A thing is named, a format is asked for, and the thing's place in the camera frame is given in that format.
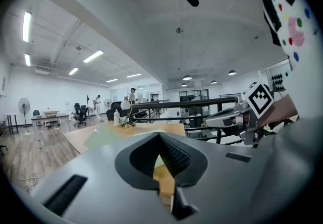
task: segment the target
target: ceiling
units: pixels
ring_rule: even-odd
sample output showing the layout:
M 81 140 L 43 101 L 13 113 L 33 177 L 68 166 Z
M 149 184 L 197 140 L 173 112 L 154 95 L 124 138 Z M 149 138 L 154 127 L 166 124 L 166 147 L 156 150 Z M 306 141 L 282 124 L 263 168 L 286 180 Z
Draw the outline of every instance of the ceiling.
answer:
M 73 78 L 96 83 L 114 78 L 123 81 L 128 73 L 138 72 L 158 79 L 163 73 L 167 79 L 164 85 L 179 88 L 186 74 L 193 77 L 192 81 L 202 81 L 203 86 L 210 85 L 214 79 L 221 84 L 286 58 L 281 48 L 272 44 L 261 0 L 199 0 L 197 8 L 185 0 L 120 1 L 120 15 L 130 15 L 133 22 L 138 23 L 138 28 L 123 38 L 126 41 L 136 39 L 137 32 L 142 32 L 152 43 L 148 53 L 143 46 L 138 48 L 138 54 L 126 50 L 95 25 L 91 25 L 91 29 L 90 24 L 79 21 L 73 16 L 77 11 L 64 11 L 64 3 L 60 8 L 49 0 L 17 0 L 7 20 L 7 26 L 11 26 L 12 60 L 23 62 L 24 51 L 28 50 L 34 64 L 50 65 L 59 76 L 67 77 L 74 67 L 80 70 Z M 113 4 L 112 0 L 103 2 Z M 30 7 L 33 9 L 31 36 L 34 42 L 25 47 L 26 43 L 21 41 L 22 15 Z M 115 28 L 125 27 L 129 21 L 120 18 L 112 23 L 118 22 L 121 25 L 115 25 Z M 178 27 L 183 29 L 182 34 L 176 33 Z M 81 51 L 75 49 L 78 45 L 82 47 Z M 98 48 L 105 54 L 84 64 L 82 61 Z M 228 76 L 229 70 L 238 74 Z
M 29 43 L 22 40 L 25 11 L 32 12 Z M 15 0 L 6 14 L 2 32 L 7 53 L 17 67 L 26 66 L 24 54 L 29 53 L 32 67 L 42 66 L 57 77 L 105 86 L 107 80 L 118 79 L 120 83 L 131 74 L 150 77 L 115 45 L 49 0 Z M 83 62 L 99 49 L 103 55 L 87 64 Z M 70 76 L 75 67 L 79 71 Z

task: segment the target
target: black slot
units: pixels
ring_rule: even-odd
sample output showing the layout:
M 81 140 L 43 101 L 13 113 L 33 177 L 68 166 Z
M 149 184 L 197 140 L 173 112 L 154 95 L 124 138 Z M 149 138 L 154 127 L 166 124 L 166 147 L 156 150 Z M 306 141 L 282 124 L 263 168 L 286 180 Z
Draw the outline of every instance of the black slot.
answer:
M 238 160 L 238 161 L 242 161 L 242 162 L 246 162 L 248 163 L 251 160 L 251 156 L 245 156 L 245 155 L 240 155 L 240 154 L 235 154 L 232 152 L 229 152 L 226 157 Z
M 44 206 L 58 216 L 64 211 L 79 193 L 87 178 L 74 175 L 44 204 Z

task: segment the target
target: green dot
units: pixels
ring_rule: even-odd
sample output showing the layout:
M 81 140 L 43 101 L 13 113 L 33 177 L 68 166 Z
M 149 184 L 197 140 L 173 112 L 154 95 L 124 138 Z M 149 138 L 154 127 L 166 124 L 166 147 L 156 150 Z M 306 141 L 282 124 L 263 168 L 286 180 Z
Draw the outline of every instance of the green dot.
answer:
M 300 18 L 297 18 L 297 26 L 302 27 L 302 20 Z

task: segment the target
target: standing fan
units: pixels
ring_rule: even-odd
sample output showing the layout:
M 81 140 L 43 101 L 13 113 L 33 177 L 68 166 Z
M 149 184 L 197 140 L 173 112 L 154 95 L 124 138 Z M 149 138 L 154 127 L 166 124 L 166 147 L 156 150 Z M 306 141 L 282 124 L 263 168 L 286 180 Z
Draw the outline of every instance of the standing fan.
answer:
M 110 109 L 110 105 L 111 105 L 111 100 L 110 99 L 106 99 L 104 101 L 104 105 L 107 107 L 107 109 L 109 110 Z
M 27 123 L 26 123 L 26 114 L 29 112 L 30 110 L 30 103 L 29 100 L 26 98 L 22 98 L 19 100 L 18 103 L 18 108 L 19 111 L 24 114 L 24 118 L 25 118 L 25 125 L 23 127 L 28 127 Z

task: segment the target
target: power cord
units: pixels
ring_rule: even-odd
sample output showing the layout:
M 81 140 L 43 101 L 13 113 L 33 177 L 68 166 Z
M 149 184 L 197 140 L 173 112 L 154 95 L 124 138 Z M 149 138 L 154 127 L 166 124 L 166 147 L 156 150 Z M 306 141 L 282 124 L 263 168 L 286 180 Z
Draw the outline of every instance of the power cord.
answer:
M 37 178 L 41 178 L 43 175 L 44 175 L 44 173 L 43 173 L 43 172 L 38 172 L 38 173 L 36 173 L 36 174 L 35 174 L 35 176 L 33 176 L 33 177 L 31 177 L 31 178 L 25 178 L 25 179 L 14 178 L 14 179 L 12 179 L 12 180 L 11 180 L 11 182 L 13 182 L 14 180 L 21 180 L 21 181 L 25 181 L 25 180 L 29 180 L 29 179 L 34 179 L 34 180 L 35 180 L 35 182 L 34 182 L 31 186 L 28 186 L 28 187 L 25 189 L 25 191 L 27 191 L 30 187 L 32 187 L 32 186 L 34 186 L 34 185 L 36 184 L 36 179 L 37 179 Z

